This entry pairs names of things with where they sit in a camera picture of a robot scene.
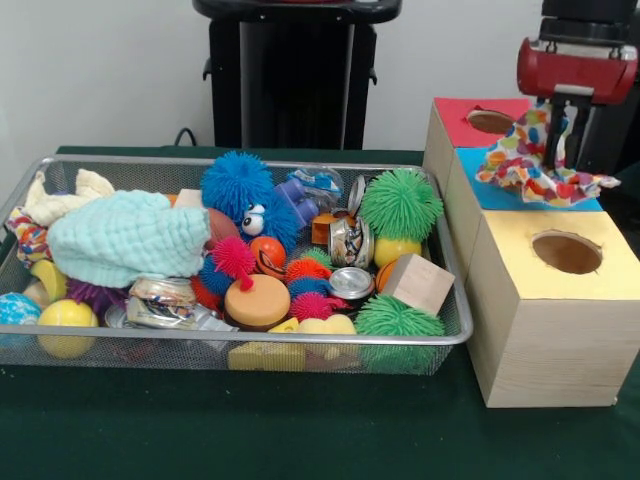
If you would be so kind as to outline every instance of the orange basketball toy ball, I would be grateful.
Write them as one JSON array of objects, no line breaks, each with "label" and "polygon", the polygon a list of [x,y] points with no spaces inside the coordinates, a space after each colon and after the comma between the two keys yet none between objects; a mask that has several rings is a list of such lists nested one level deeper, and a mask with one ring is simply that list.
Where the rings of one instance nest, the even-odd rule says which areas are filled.
[{"label": "orange basketball toy ball", "polygon": [[282,244],[273,237],[257,237],[249,244],[256,257],[256,272],[284,280],[284,264],[287,253]]},{"label": "orange basketball toy ball", "polygon": [[384,290],[384,286],[389,281],[396,263],[397,260],[394,260],[393,262],[387,263],[384,267],[378,270],[378,274],[376,275],[376,290],[378,293],[382,293],[382,291]]}]

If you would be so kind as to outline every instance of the tin can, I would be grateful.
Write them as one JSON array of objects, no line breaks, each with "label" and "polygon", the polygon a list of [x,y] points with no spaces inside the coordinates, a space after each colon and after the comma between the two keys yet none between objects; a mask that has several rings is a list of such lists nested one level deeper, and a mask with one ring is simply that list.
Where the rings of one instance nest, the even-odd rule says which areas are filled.
[{"label": "tin can", "polygon": [[373,253],[373,232],[362,217],[356,218],[353,228],[344,218],[330,225],[329,254],[334,265],[367,268],[373,260]]},{"label": "tin can", "polygon": [[127,319],[136,326],[191,330],[195,324],[194,305],[167,305],[130,297]]},{"label": "tin can", "polygon": [[129,290],[129,295],[164,305],[196,304],[196,294],[186,278],[140,277]]},{"label": "tin can", "polygon": [[330,293],[344,300],[362,300],[374,290],[371,274],[361,268],[345,267],[333,272],[329,278]]}]

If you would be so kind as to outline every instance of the colorful fabric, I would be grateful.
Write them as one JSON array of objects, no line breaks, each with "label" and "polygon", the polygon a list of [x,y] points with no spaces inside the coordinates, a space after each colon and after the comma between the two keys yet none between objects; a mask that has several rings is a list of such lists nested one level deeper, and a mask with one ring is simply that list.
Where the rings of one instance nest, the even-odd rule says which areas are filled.
[{"label": "colorful fabric", "polygon": [[31,217],[26,215],[22,207],[12,210],[7,220],[7,228],[18,239],[18,260],[31,268],[38,260],[51,260],[51,251],[47,244],[47,229],[36,224]]},{"label": "colorful fabric", "polygon": [[505,189],[517,189],[523,202],[542,202],[571,207],[600,195],[601,188],[620,182],[606,175],[592,175],[565,167],[565,139],[569,122],[563,119],[555,168],[542,162],[551,120],[551,105],[538,103],[511,127],[507,135],[489,148],[476,179]]}]

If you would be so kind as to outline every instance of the wooden cube box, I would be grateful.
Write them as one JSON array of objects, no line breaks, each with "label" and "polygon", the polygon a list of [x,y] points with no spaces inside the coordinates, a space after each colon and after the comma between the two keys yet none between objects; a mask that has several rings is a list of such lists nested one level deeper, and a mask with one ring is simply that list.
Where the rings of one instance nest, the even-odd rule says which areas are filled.
[{"label": "wooden cube box", "polygon": [[471,261],[482,206],[468,180],[461,153],[496,143],[530,105],[526,98],[436,98],[433,102],[423,168],[438,180],[463,279]]},{"label": "wooden cube box", "polygon": [[466,287],[488,407],[615,403],[640,345],[640,263],[606,213],[484,211]]}]

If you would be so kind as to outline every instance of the metal can lid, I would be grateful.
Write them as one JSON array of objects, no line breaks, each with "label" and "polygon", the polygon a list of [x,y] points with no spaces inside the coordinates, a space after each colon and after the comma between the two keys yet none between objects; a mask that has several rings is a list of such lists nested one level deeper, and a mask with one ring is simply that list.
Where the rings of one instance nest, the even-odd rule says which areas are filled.
[{"label": "metal can lid", "polygon": [[118,305],[111,305],[104,314],[104,323],[109,328],[134,328],[127,320],[127,312]]},{"label": "metal can lid", "polygon": [[360,210],[360,204],[364,198],[364,191],[367,188],[367,181],[364,175],[358,175],[351,185],[351,191],[349,192],[349,201],[347,202],[347,209],[352,217],[355,217]]},{"label": "metal can lid", "polygon": [[373,292],[371,274],[357,267],[340,268],[329,278],[331,294],[345,300],[359,300]]}]

